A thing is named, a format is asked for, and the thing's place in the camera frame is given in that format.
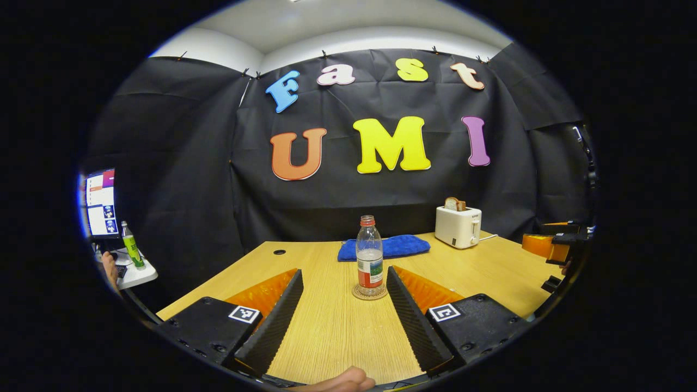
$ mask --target hand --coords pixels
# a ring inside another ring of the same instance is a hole
[[[112,284],[114,290],[118,291],[116,286],[116,279],[118,279],[118,270],[116,269],[116,262],[114,261],[114,256],[109,252],[104,252],[102,254],[102,266],[104,267],[104,272],[107,273],[107,279],[109,283]]]
[[[366,377],[363,369],[351,366],[342,374],[317,384],[287,388],[293,392],[365,392],[375,386],[375,380]]]

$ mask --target white toaster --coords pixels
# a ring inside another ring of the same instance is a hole
[[[458,249],[477,245],[482,227],[482,210],[453,211],[436,208],[436,238]]]

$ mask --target computer monitor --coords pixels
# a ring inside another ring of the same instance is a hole
[[[104,169],[85,178],[85,206],[94,240],[121,237],[114,203],[114,173],[113,168]]]

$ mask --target yellow letter m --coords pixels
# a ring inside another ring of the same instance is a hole
[[[363,119],[353,123],[353,127],[360,133],[360,146],[362,162],[358,165],[358,172],[377,173],[382,165],[376,160],[376,151],[389,170],[397,166],[399,153],[404,150],[404,158],[399,163],[403,170],[426,170],[431,167],[431,161],[426,159],[424,140],[421,135],[421,127],[424,120],[421,117],[402,117],[397,124],[394,136],[390,136],[387,130],[376,119]]]

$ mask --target blue towel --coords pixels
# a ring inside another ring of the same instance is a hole
[[[383,239],[383,259],[428,252],[431,244],[411,234]],[[340,262],[355,261],[355,239],[350,239],[339,249]]]

